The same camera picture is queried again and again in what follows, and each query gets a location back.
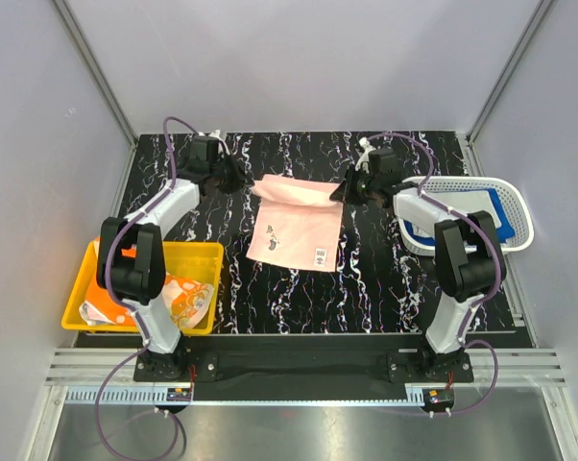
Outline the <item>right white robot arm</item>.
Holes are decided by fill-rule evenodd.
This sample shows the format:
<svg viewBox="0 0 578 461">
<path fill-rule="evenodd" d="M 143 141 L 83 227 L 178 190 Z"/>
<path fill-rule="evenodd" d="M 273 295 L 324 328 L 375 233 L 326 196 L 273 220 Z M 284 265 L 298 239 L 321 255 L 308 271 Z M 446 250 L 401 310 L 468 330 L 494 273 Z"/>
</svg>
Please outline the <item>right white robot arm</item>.
<svg viewBox="0 0 578 461">
<path fill-rule="evenodd" d="M 434 238 L 434 270 L 442 295 L 422 336 L 413 367 L 439 380 L 460 363 L 466 331 L 479 305 L 495 295 L 506 275 L 495 221 L 486 210 L 466 213 L 405 182 L 390 149 L 366 147 L 330 200 L 375 201 Z"/>
</svg>

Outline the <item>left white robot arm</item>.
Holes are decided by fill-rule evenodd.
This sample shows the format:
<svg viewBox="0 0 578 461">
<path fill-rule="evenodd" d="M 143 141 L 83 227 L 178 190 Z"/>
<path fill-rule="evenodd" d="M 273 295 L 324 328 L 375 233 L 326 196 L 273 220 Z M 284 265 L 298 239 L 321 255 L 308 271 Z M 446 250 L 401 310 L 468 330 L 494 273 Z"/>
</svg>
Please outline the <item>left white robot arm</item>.
<svg viewBox="0 0 578 461">
<path fill-rule="evenodd" d="M 170 179 L 144 206 L 102 223 L 96 279 L 134 320 L 142 337 L 142 359 L 177 380 L 187 373 L 189 357 L 161 295 L 163 239 L 200 204 L 208 188 L 232 194 L 252 182 L 218 132 L 194 135 L 181 166 L 174 160 L 170 166 Z"/>
</svg>

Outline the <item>pink white towel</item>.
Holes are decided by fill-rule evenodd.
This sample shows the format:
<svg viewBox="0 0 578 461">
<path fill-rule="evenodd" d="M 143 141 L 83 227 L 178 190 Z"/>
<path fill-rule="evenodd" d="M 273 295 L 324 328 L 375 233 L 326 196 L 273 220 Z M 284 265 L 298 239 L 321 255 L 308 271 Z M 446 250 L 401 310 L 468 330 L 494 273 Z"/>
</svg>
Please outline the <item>pink white towel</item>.
<svg viewBox="0 0 578 461">
<path fill-rule="evenodd" d="M 266 174 L 252 187 L 260 198 L 247 258 L 278 267 L 336 271 L 343 204 L 334 182 Z"/>
</svg>

